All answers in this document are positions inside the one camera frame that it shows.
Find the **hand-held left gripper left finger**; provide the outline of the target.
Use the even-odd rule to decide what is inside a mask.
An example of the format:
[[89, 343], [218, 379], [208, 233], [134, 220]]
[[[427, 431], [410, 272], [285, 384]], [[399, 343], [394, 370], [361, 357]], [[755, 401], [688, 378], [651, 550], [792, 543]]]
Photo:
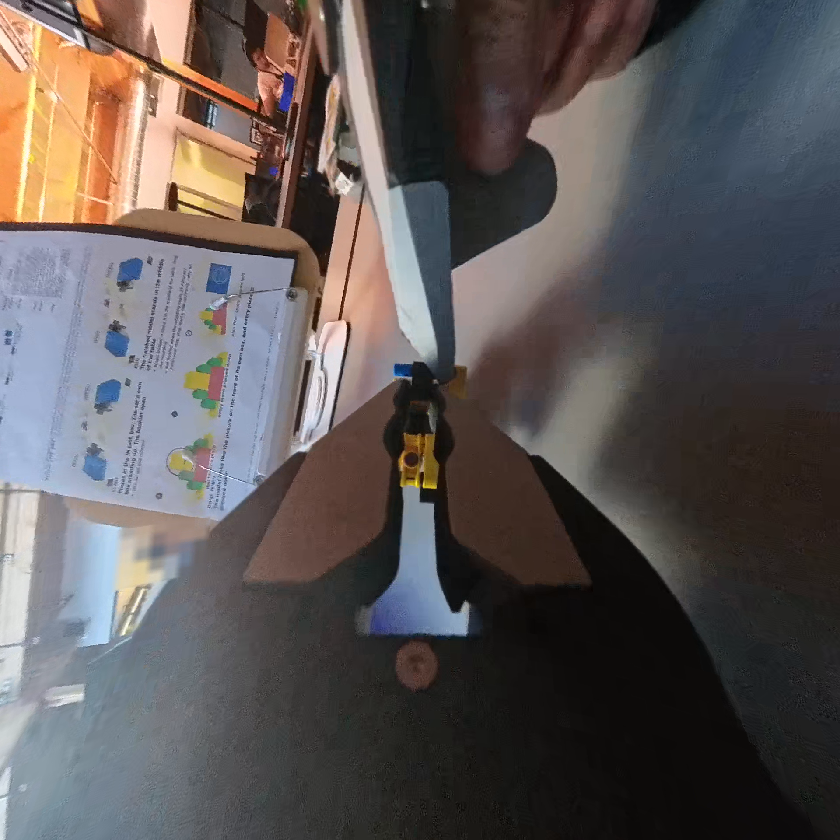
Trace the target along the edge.
[[394, 381], [307, 453], [290, 457], [243, 503], [243, 589], [301, 594], [335, 584], [348, 606], [368, 606], [393, 578], [398, 537], [392, 456], [385, 430], [401, 387]]

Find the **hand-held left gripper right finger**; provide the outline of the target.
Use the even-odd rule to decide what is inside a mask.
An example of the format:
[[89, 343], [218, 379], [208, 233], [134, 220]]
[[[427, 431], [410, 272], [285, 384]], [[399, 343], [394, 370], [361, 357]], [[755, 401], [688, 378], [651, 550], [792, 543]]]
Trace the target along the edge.
[[437, 572], [447, 602], [587, 591], [592, 577], [529, 454], [466, 397], [443, 388], [435, 455]]

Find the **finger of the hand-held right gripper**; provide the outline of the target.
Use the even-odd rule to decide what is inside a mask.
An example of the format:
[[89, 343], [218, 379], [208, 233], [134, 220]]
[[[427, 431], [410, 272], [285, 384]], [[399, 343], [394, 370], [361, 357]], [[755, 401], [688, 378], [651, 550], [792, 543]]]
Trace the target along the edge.
[[374, 209], [401, 330], [442, 383], [455, 375], [453, 271], [533, 227], [557, 195], [553, 156], [527, 140], [510, 169], [476, 175], [473, 190], [441, 182], [388, 186], [374, 103], [364, 2], [341, 3], [341, 77], [358, 140], [366, 191]]

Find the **yellow black lego model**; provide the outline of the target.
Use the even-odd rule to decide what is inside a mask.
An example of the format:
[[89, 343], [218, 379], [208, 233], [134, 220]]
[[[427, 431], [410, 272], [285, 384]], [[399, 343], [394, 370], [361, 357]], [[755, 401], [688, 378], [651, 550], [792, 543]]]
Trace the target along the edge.
[[395, 457], [400, 488], [414, 488], [421, 503], [435, 505], [441, 498], [441, 458], [437, 456], [438, 429], [444, 429], [442, 459], [452, 450], [451, 433], [443, 420], [446, 396], [464, 399], [468, 370], [455, 367], [454, 378], [442, 385], [422, 362], [395, 364], [394, 414], [385, 428], [385, 442]]

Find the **person's right hand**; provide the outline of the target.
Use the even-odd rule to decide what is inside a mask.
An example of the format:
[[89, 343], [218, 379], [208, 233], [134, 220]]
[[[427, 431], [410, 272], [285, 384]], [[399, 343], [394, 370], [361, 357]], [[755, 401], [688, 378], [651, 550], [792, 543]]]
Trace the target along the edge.
[[496, 175], [518, 158], [532, 122], [587, 83], [626, 68], [654, 21], [656, 1], [469, 1], [455, 5], [458, 150]]

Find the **yellow black cardboard box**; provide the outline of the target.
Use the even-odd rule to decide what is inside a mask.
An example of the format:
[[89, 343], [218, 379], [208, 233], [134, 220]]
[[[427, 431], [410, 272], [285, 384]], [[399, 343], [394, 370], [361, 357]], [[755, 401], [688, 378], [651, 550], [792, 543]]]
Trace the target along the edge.
[[341, 79], [330, 78], [324, 100], [324, 124], [318, 149], [317, 171], [331, 194], [347, 196], [362, 182], [361, 154], [342, 98]]

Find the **long wooden desk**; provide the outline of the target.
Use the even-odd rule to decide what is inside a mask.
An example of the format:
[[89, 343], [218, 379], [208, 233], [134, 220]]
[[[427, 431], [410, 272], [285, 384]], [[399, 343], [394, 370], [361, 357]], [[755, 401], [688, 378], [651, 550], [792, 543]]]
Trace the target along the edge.
[[314, 30], [311, 23], [308, 23], [281, 158], [276, 215], [276, 226], [279, 228], [288, 228], [291, 221], [308, 142], [309, 111], [318, 68], [319, 56], [314, 41]]

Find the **metal clip bar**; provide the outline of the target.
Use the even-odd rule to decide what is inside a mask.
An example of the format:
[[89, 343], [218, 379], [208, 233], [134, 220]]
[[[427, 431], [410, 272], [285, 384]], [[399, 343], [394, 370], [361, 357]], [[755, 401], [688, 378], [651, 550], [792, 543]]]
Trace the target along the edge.
[[284, 290], [266, 376], [266, 421], [253, 468], [256, 484], [291, 454], [310, 324], [308, 292], [296, 287]]

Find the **white stand base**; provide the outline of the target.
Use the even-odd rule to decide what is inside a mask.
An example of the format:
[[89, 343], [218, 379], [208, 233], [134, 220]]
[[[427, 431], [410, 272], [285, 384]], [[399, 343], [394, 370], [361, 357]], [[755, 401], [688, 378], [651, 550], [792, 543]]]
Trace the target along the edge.
[[290, 452], [310, 449], [333, 426], [343, 367], [350, 343], [350, 325], [326, 322], [313, 333], [304, 356]]

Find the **black stanchion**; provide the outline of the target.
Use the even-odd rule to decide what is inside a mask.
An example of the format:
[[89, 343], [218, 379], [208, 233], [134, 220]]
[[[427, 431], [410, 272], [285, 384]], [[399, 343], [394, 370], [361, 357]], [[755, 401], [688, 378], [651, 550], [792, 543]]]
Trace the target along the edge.
[[223, 198], [211, 196], [197, 189], [169, 182], [166, 190], [165, 208], [170, 212], [203, 215], [216, 219], [241, 221], [243, 207]]

